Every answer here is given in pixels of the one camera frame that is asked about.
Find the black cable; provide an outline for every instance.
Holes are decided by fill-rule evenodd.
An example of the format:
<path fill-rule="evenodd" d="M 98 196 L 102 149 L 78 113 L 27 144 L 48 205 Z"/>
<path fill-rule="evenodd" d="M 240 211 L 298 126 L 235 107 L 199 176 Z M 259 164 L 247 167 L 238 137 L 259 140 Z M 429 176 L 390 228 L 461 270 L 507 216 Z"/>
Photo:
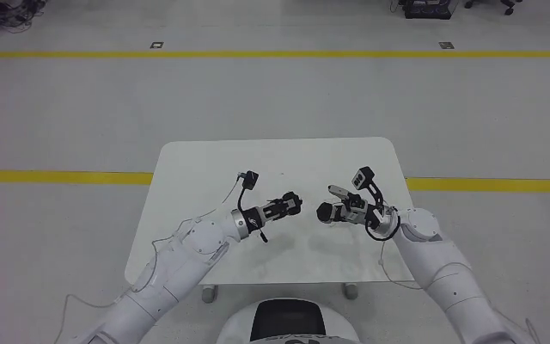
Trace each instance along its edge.
<path fill-rule="evenodd" d="M 18 34 L 31 28 L 32 20 L 35 16 L 41 15 L 41 10 L 46 5 L 47 0 L 22 0 L 15 7 L 0 3 L 0 28 L 6 29 L 12 34 Z"/>
<path fill-rule="evenodd" d="M 392 9 L 392 5 L 394 4 L 394 1 L 397 1 L 397 5 L 395 5 L 394 9 Z M 392 0 L 392 2 L 389 3 L 389 11 L 391 13 L 395 13 L 400 6 L 402 7 L 403 5 L 399 5 L 399 0 Z"/>
<path fill-rule="evenodd" d="M 242 213 L 241 200 L 242 200 L 242 195 L 244 194 L 244 190 L 246 189 L 243 187 L 241 190 L 241 194 L 239 195 L 239 200 L 237 200 L 237 209 L 239 209 L 239 212 L 241 213 Z"/>
<path fill-rule="evenodd" d="M 377 242 L 386 242 L 387 240 L 391 239 L 392 237 L 394 237 L 395 233 L 397 233 L 397 230 L 400 227 L 401 227 L 401 217 L 399 215 L 397 215 L 397 225 L 395 226 L 395 229 L 391 232 L 391 234 L 389 236 L 386 236 L 386 237 L 376 237 L 372 233 L 370 233 L 368 225 L 364 226 L 364 228 L 367 231 L 367 234 L 369 235 L 369 237 L 371 239 L 377 241 Z"/>

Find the gray floor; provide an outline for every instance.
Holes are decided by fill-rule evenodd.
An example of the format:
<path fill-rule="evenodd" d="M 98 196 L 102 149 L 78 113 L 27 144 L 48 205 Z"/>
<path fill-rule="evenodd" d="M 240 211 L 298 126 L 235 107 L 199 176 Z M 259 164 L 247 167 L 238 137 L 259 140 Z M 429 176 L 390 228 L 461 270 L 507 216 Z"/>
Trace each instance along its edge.
<path fill-rule="evenodd" d="M 0 50 L 550 50 L 550 5 L 498 3 L 451 21 L 405 21 L 385 1 L 51 2 Z M 45 60 L 0 64 L 0 169 L 152 171 L 175 140 L 383 136 L 407 176 L 549 178 L 548 59 Z M 64 295 L 108 303 L 147 187 L 0 184 L 0 342 L 52 343 Z M 528 316 L 550 341 L 550 195 L 412 193 L 474 265 L 493 303 Z M 311 298 L 344 314 L 369 343 L 457 343 L 422 293 L 389 283 L 226 286 L 199 290 L 144 343 L 213 342 L 262 298 Z M 100 313 L 70 304 L 68 338 Z"/>

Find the table leg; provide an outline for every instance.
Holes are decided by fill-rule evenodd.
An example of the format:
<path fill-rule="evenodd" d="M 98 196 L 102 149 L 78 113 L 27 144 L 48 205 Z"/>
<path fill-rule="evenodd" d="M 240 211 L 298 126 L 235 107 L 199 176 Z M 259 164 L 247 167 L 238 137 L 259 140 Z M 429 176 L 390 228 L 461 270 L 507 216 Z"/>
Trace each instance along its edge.
<path fill-rule="evenodd" d="M 203 294 L 202 299 L 205 304 L 211 304 L 214 302 L 217 296 L 217 286 L 214 285 L 206 285 L 203 286 Z"/>
<path fill-rule="evenodd" d="M 342 283 L 342 292 L 348 300 L 355 300 L 359 296 L 359 288 L 357 283 Z"/>

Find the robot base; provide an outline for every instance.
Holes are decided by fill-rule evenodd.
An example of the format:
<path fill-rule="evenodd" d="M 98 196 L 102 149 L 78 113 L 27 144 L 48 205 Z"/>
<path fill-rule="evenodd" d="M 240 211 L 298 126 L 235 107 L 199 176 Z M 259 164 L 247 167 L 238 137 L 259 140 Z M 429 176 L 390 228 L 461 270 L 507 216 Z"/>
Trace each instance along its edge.
<path fill-rule="evenodd" d="M 359 342 L 353 326 L 336 311 L 299 298 L 272 298 L 231 316 L 217 344 L 248 343 L 276 335 L 327 335 Z"/>

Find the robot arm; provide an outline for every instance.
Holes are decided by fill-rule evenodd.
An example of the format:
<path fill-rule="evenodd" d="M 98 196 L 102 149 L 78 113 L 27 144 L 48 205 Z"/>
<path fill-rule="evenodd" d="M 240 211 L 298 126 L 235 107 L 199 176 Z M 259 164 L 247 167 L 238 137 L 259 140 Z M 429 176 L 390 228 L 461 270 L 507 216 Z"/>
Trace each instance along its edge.
<path fill-rule="evenodd" d="M 258 175 L 248 171 L 241 177 L 244 178 L 244 191 L 254 187 Z M 298 214 L 301 204 L 298 196 L 289 192 L 265 206 L 235 209 L 221 223 L 201 218 L 193 220 L 191 228 L 177 230 L 156 252 L 133 288 L 125 292 L 95 326 L 69 343 L 139 343 L 153 325 L 185 298 L 227 253 L 229 238 L 239 243 L 268 221 Z"/>
<path fill-rule="evenodd" d="M 358 194 L 330 186 L 329 192 L 342 202 L 321 204 L 317 209 L 319 220 L 362 224 L 378 241 L 393 238 L 415 281 L 439 305 L 462 343 L 531 343 L 523 332 L 492 309 L 468 261 L 440 231 L 436 217 L 424 209 L 398 212 L 385 206 L 380 190 L 372 187 L 376 186 L 373 177 L 370 168 L 362 168 L 352 184 L 357 190 L 367 188 L 374 205 Z"/>

